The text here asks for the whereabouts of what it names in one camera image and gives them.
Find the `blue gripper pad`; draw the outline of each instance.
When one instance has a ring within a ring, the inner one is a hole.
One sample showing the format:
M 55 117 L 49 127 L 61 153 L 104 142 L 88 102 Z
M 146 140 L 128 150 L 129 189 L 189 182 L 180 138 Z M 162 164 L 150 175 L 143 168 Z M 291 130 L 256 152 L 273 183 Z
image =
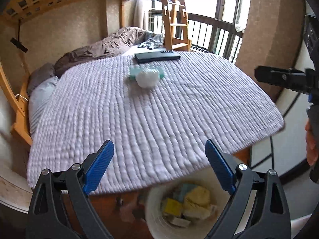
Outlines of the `blue gripper pad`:
M 83 191 L 86 195 L 90 192 L 95 191 L 101 181 L 108 165 L 110 164 L 114 155 L 114 145 L 112 141 L 108 141 L 99 150 L 99 155 L 94 160 L 90 169 L 85 175 L 85 185 Z
M 205 155 L 213 168 L 223 190 L 227 191 L 229 195 L 233 195 L 236 191 L 235 174 L 221 155 L 218 148 L 211 140 L 207 140 L 205 144 Z

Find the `finger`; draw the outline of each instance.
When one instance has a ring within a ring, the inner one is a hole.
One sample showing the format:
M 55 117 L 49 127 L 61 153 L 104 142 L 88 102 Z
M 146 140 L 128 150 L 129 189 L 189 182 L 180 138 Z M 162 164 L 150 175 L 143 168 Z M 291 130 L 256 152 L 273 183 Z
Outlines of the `finger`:
M 307 150 L 307 162 L 309 163 L 310 166 L 312 166 L 318 160 L 319 151 L 317 148 L 310 149 L 309 145 L 307 145 L 306 150 Z
M 305 130 L 306 131 L 310 131 L 311 130 L 311 125 L 310 125 L 309 119 L 307 120 L 307 123 L 305 125 Z
M 306 143 L 307 145 L 309 145 L 311 150 L 315 149 L 316 141 L 311 131 L 307 131 L 306 133 Z

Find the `quilted bedspread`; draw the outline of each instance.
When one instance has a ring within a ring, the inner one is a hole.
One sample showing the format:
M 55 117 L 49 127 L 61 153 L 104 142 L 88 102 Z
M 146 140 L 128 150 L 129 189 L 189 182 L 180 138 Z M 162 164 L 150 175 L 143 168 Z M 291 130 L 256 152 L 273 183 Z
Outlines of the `quilted bedspread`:
M 207 139 L 235 153 L 279 131 L 284 120 L 252 79 L 217 55 L 140 64 L 164 69 L 156 87 L 129 81 L 132 56 L 80 64 L 60 79 L 34 135 L 28 183 L 42 169 L 67 170 L 106 139 L 114 157 L 95 194 L 167 182 L 209 166 Z

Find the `balcony railing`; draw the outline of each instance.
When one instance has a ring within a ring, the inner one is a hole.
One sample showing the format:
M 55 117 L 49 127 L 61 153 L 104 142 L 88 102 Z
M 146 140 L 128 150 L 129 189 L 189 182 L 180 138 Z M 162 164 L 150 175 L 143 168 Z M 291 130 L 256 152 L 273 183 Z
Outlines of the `balcony railing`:
M 243 32 L 237 32 L 232 23 L 203 15 L 189 13 L 188 19 L 188 35 L 192 40 L 192 49 L 221 55 L 232 63 L 236 62 Z M 149 30 L 155 33 L 165 32 L 162 10 L 149 10 Z M 181 27 L 176 27 L 174 36 L 181 38 L 182 35 Z

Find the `gray pillow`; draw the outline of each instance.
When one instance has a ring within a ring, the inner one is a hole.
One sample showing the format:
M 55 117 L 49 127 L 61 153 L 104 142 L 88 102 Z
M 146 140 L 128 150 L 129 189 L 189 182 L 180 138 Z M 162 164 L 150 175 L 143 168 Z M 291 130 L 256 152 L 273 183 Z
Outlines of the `gray pillow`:
M 59 78 L 53 76 L 42 82 L 34 89 L 29 99 L 29 123 L 31 137 L 35 133 L 41 115 L 45 106 L 50 100 L 50 97 L 59 82 Z
M 38 87 L 40 83 L 55 76 L 54 67 L 51 63 L 46 63 L 37 70 L 33 71 L 30 76 L 27 93 L 31 96 L 32 91 Z

